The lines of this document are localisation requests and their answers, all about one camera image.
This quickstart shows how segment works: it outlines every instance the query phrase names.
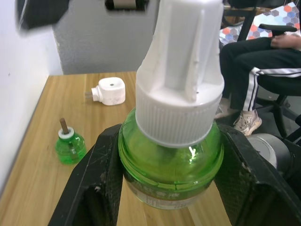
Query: green plastic bottle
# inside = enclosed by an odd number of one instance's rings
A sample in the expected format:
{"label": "green plastic bottle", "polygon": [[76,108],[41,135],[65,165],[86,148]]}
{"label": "green plastic bottle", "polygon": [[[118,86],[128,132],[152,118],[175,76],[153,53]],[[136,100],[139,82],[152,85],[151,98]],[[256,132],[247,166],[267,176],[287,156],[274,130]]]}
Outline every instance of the green plastic bottle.
{"label": "green plastic bottle", "polygon": [[68,134],[64,134],[63,129],[59,130],[55,151],[63,164],[75,164],[87,153],[85,140],[69,126],[68,131]]}
{"label": "green plastic bottle", "polygon": [[153,40],[136,74],[136,108],[119,133],[127,184],[153,207],[191,204],[222,164],[214,122],[224,87],[222,12],[221,0],[160,1]]}

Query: black pants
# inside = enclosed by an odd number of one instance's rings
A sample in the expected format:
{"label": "black pants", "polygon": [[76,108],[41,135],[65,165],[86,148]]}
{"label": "black pants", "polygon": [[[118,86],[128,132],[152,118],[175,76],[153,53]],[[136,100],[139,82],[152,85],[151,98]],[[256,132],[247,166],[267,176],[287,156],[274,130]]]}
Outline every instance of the black pants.
{"label": "black pants", "polygon": [[232,109],[254,110],[258,76],[301,79],[301,51],[274,49],[270,44],[271,38],[258,38],[222,48],[220,64],[225,80],[222,96],[229,98],[231,94]]}

